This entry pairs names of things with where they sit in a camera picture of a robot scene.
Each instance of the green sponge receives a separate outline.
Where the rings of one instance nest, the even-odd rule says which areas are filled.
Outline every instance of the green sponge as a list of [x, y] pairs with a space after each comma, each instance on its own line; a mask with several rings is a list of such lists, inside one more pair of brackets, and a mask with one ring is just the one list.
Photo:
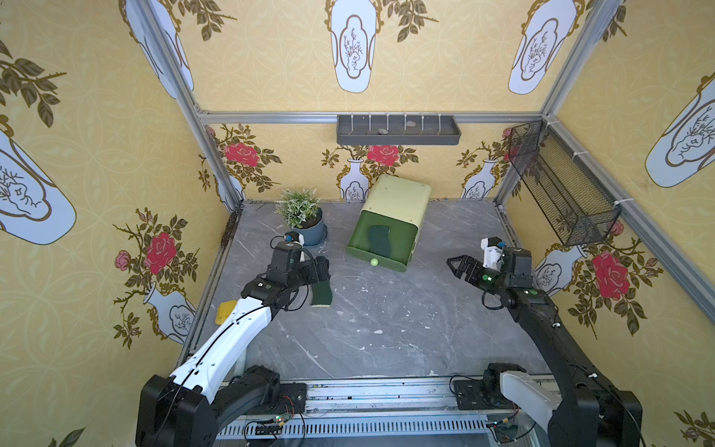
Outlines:
[[330, 289], [330, 281], [321, 281], [318, 284], [310, 286], [313, 292], [313, 298], [310, 305], [319, 308], [326, 308], [332, 303], [332, 290]]

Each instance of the wall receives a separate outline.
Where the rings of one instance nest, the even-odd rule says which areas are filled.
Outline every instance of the wall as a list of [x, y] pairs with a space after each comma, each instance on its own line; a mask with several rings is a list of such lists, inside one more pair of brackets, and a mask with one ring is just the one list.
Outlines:
[[[194, 95], [214, 111], [539, 110], [586, 15], [584, 0], [171, 3]], [[350, 14], [366, 33], [358, 27], [364, 38], [350, 46], [362, 68], [346, 74], [331, 41]], [[544, 25], [552, 16], [558, 29]], [[527, 37], [536, 44], [522, 76]], [[549, 58], [553, 48], [560, 51]]]
[[[78, 435], [77, 446], [133, 445], [139, 391], [173, 368], [180, 345], [165, 336], [185, 332], [227, 213], [115, 1], [5, 1], [0, 22], [0, 222], [18, 234], [0, 232], [0, 444], [71, 433], [65, 446]], [[23, 172], [12, 164], [10, 134], [34, 173], [27, 158]], [[50, 218], [34, 215], [43, 201]], [[172, 228], [152, 231], [143, 253], [125, 230], [145, 234], [154, 217]], [[144, 304], [151, 283], [172, 294]]]
[[[697, 107], [689, 103], [701, 83], [712, 85], [701, 78], [714, 69], [708, 43], [715, 37], [715, 5], [655, 0], [622, 6], [558, 117], [713, 278], [715, 180], [706, 166], [712, 128], [700, 109], [713, 99], [712, 90], [702, 90]], [[676, 119], [658, 143], [684, 107], [693, 113]], [[686, 156], [669, 164], [671, 147], [699, 154], [690, 157], [695, 163]], [[606, 241], [581, 247], [581, 254], [555, 245], [556, 234], [525, 187], [507, 208], [569, 332], [616, 386], [643, 404], [648, 445], [712, 446], [715, 327], [637, 235], [620, 222]]]
[[[715, 176], [707, 166], [715, 147], [708, 112], [715, 100], [715, 49], [709, 45], [715, 4], [656, 0], [624, 6], [628, 36], [618, 31], [598, 45], [558, 117], [715, 280]], [[680, 122], [684, 109], [693, 113]], [[674, 130], [661, 138], [669, 128]], [[685, 162], [673, 159], [671, 166], [671, 145], [671, 158], [685, 147], [696, 154]]]
[[[212, 131], [234, 184], [250, 200], [276, 200], [286, 188], [305, 187], [322, 200], [339, 200], [350, 165], [353, 175], [362, 171], [357, 180], [365, 192], [390, 174], [430, 185], [433, 198], [481, 198], [496, 193], [508, 168], [505, 126], [462, 124], [457, 146], [414, 147], [340, 147], [331, 124], [215, 124]], [[480, 174], [486, 159], [491, 176]]]

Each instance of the wire basket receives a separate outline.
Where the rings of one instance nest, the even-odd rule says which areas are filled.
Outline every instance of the wire basket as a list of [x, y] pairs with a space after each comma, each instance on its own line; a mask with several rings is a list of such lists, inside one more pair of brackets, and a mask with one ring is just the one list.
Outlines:
[[621, 207], [545, 122], [512, 128], [509, 160], [563, 245], [606, 239]]

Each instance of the potted plant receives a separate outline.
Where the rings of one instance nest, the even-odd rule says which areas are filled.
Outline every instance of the potted plant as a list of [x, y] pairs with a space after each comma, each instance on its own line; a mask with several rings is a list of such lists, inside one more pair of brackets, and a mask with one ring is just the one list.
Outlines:
[[304, 246], [312, 247], [325, 240], [327, 231], [314, 190], [283, 191], [276, 212], [283, 216], [286, 225], [303, 236]]

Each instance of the marble surface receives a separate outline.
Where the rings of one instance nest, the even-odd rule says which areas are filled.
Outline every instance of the marble surface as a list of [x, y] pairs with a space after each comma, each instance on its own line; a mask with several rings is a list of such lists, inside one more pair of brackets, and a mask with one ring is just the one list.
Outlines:
[[[311, 252], [330, 260], [332, 305], [311, 308], [309, 296], [300, 311], [279, 313], [251, 342], [247, 365], [264, 365], [286, 379], [481, 374], [490, 362], [548, 372], [508, 311], [485, 309], [481, 292], [446, 264], [459, 255], [480, 260], [483, 237], [505, 237], [492, 202], [430, 202], [406, 273], [347, 255], [361, 206], [322, 204], [329, 234]], [[286, 231], [274, 205], [245, 205], [201, 343], [216, 328], [218, 305], [238, 299], [245, 283], [265, 271], [271, 237]], [[487, 296], [496, 305], [497, 298]]]

